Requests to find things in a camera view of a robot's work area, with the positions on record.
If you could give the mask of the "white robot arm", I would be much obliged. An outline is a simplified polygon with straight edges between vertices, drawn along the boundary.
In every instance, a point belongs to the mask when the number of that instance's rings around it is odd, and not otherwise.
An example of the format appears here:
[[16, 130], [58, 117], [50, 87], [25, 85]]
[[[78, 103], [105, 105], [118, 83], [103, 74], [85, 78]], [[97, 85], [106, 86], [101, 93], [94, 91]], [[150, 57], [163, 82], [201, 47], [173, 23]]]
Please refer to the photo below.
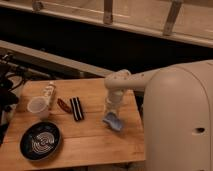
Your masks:
[[119, 110], [128, 89], [144, 94], [147, 171], [213, 171], [213, 60], [121, 70], [104, 85], [106, 112]]

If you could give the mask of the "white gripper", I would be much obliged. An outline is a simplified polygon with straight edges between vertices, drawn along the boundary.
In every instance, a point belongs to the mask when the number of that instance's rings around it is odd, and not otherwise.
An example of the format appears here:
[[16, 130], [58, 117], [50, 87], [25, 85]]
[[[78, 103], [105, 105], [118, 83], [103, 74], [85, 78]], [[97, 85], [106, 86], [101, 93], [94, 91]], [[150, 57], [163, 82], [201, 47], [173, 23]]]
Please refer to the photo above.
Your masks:
[[109, 90], [105, 99], [105, 112], [118, 114], [125, 93], [125, 90]]

